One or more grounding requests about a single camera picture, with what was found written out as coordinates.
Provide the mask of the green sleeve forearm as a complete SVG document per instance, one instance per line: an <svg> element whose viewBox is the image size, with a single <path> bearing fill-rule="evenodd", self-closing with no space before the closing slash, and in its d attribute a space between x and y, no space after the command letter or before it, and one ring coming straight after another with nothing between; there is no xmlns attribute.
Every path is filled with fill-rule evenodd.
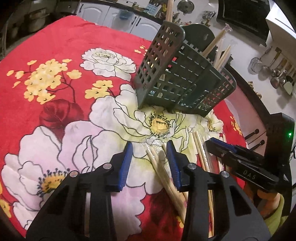
<svg viewBox="0 0 296 241"><path fill-rule="evenodd" d="M287 216L282 216L282 210L285 203L285 199L281 194L279 194L278 196L279 197L277 208L271 216L264 220L271 235L274 235L287 219Z"/></svg>

